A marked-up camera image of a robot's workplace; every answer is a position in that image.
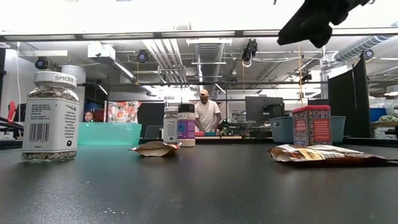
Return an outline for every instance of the foil packet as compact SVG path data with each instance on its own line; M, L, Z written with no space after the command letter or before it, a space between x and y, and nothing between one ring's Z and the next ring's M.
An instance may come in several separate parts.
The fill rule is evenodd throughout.
M360 163L396 161L383 156L329 145L296 146L285 144L273 147L268 150L268 153L278 162Z
M130 151L134 151L139 153L142 156L169 156L175 153L177 149L179 149L179 145L175 144L167 144L160 141L152 141L145 143L139 147L135 147L129 149Z

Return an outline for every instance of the jar lid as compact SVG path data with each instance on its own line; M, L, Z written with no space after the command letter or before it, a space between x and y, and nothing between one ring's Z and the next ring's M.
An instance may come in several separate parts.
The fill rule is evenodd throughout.
M76 87L77 79L73 75L65 73L41 71L35 73L34 82L36 85L39 83L61 83L71 87Z
M183 103L178 106L179 113L194 113L195 112L195 105L190 103Z
M177 106L166 106L164 108L164 112L178 112L178 107Z

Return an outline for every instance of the red box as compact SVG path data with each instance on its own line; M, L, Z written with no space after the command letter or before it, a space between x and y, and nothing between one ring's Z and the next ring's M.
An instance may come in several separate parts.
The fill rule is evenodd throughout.
M312 105L293 110L293 137L298 146L332 145L330 106Z

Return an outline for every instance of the ductwork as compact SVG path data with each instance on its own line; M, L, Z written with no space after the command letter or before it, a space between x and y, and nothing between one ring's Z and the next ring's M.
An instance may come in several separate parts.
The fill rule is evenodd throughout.
M197 62L221 62L224 51L224 44L195 44L195 55ZM198 71L206 76L217 76L220 71L220 65L198 65ZM215 82L217 78L205 78L207 82ZM213 92L215 86L206 86L206 90Z
M112 66L122 76L128 79L131 83L137 81L137 77L130 71L130 69L123 64L122 61L116 58L116 51L109 44L102 45L99 42L94 42L88 46L88 57L93 59L95 62L103 63L105 65ZM140 86L142 90L148 94L152 94L152 88L148 86Z
M185 74L178 69L183 68L182 60L178 57L180 52L177 48L173 48L169 40L163 40L167 51L169 52L172 60L170 61L167 51L161 40L143 40L144 45L147 47L150 54L153 56L155 61L159 64L159 67L165 71L165 75L169 82L187 82Z
M391 24L391 27L398 27L398 21ZM344 62L353 57L361 55L362 51L367 51L386 40L389 40L393 37L393 35L377 35L372 37L366 37L361 40L356 41L355 43L351 44L344 50L340 50L334 57L334 61L336 62Z

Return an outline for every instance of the blue container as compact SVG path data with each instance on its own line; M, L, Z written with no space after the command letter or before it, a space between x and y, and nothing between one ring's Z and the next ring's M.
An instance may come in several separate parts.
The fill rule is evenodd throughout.
M269 122L274 142L293 144L293 117L272 118Z
M344 116L331 117L331 140L333 144L339 144L343 141L345 123L346 117Z
M387 115L385 108L371 108L370 114L371 114L371 122L379 121L379 118L381 116Z
M138 146L141 124L80 123L79 146Z

